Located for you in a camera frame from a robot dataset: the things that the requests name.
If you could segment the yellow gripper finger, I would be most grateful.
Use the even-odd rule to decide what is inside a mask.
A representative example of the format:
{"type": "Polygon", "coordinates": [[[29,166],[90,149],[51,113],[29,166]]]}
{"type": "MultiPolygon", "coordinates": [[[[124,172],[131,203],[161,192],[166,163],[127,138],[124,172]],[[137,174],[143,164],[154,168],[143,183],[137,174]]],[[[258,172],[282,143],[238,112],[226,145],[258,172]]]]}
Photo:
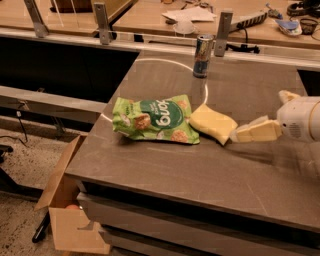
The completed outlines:
{"type": "Polygon", "coordinates": [[[287,90],[281,90],[279,93],[279,98],[280,98],[280,101],[283,103],[283,104],[286,104],[288,103],[289,101],[291,100],[294,100],[296,98],[299,97],[298,94],[295,94],[295,93],[292,93],[290,91],[287,91],[287,90]]]}
{"type": "Polygon", "coordinates": [[[258,124],[243,125],[230,134],[237,143],[275,141],[282,135],[280,125],[275,120],[265,120],[258,124]]]}

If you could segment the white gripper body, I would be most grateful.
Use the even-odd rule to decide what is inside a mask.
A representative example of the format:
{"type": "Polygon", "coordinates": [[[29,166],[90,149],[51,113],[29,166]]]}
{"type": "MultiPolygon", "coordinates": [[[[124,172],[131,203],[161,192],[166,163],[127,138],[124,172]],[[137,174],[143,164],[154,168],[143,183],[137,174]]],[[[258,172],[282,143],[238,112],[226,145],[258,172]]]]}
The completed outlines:
{"type": "Polygon", "coordinates": [[[309,128],[313,108],[312,97],[298,97],[279,108],[277,121],[283,134],[291,139],[313,142],[309,128]]]}

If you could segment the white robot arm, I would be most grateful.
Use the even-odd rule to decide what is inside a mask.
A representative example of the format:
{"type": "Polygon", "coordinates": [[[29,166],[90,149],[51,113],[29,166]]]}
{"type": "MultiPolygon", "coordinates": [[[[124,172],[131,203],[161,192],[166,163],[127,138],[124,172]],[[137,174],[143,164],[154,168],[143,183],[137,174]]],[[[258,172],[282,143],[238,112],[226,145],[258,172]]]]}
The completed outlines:
{"type": "Polygon", "coordinates": [[[275,141],[284,135],[303,142],[320,141],[320,97],[300,96],[287,90],[279,92],[282,106],[276,119],[261,116],[230,134],[237,143],[275,141]]]}

